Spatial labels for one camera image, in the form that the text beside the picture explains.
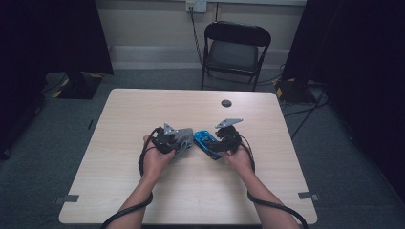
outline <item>electronic equipment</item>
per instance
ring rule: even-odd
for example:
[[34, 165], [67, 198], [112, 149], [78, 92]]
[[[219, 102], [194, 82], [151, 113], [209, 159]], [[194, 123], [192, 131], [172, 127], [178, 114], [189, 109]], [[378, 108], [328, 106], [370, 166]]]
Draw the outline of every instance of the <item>electronic equipment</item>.
[[175, 156], [178, 156], [193, 144], [193, 129], [191, 128], [175, 130], [169, 124], [164, 123], [164, 128], [158, 127], [156, 132], [158, 135], [152, 136], [151, 140], [163, 154], [175, 150]]
[[208, 148], [210, 143], [218, 142], [217, 138], [211, 135], [208, 131], [198, 131], [194, 134], [194, 143], [202, 149], [209, 157], [214, 160], [221, 158], [220, 154]]

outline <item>person's right hand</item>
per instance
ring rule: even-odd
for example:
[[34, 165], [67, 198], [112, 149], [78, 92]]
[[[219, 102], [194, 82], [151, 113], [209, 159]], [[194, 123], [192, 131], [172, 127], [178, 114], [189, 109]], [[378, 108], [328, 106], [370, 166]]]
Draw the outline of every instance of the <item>person's right hand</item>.
[[220, 155], [232, 165], [238, 174], [253, 172], [249, 152], [243, 146], [240, 145], [233, 155], [228, 152], [220, 152]]
[[[146, 142], [148, 138], [149, 135], [144, 136], [143, 142]], [[166, 155], [162, 154], [152, 141], [149, 141], [146, 149], [148, 152], [143, 160], [143, 176], [157, 179], [175, 156], [175, 150]]]

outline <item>metal bracket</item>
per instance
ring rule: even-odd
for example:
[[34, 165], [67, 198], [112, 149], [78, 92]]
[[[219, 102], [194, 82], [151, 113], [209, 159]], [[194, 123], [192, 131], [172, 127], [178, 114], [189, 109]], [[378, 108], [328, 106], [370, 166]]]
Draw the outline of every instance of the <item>metal bracket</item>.
[[78, 195], [66, 195], [63, 198], [57, 198], [54, 200], [55, 204], [62, 205], [64, 202], [77, 202]]
[[165, 135], [174, 135], [178, 131], [171, 127], [167, 122], [164, 123], [164, 134]]
[[222, 122], [220, 122], [220, 124], [215, 126], [215, 128], [220, 129], [220, 128], [232, 126], [233, 124], [236, 124], [241, 121], [243, 121], [243, 119], [241, 119], [241, 118], [226, 118]]

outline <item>wall outlet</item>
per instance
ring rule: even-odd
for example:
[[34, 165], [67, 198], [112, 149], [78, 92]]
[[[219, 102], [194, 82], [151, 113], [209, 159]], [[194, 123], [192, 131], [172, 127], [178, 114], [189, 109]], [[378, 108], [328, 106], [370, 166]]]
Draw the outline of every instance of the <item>wall outlet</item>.
[[190, 8], [193, 9], [193, 12], [197, 11], [196, 1], [185, 1], [185, 11], [190, 11]]
[[185, 1], [185, 11], [206, 12], [206, 1]]

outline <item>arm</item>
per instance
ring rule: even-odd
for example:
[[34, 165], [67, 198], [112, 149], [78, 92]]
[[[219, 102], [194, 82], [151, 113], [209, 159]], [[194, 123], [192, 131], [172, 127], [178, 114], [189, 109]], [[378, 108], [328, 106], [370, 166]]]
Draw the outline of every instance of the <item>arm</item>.
[[[232, 156], [228, 153], [221, 153], [221, 155], [230, 165], [232, 165], [236, 173], [238, 173], [241, 180], [244, 182], [247, 191], [252, 196], [261, 200], [283, 204], [283, 202], [268, 190], [262, 181], [254, 174], [250, 164], [250, 157], [242, 146], [239, 146], [237, 152]], [[254, 206], [260, 222], [265, 229], [299, 228], [297, 222], [290, 213], [256, 203]]]
[[[155, 147], [152, 142], [149, 142], [146, 149]], [[170, 160], [175, 156], [175, 151], [170, 152], [167, 155], [162, 154], [158, 149], [154, 148], [149, 150], [143, 160], [143, 176], [140, 178], [139, 183], [132, 194], [122, 204], [119, 211], [140, 204], [147, 200], [152, 193], [152, 189], [158, 182], [161, 172], [166, 168]], [[145, 208], [137, 210], [128, 215], [122, 216], [108, 225], [107, 228], [141, 228], [143, 215], [145, 214]]]

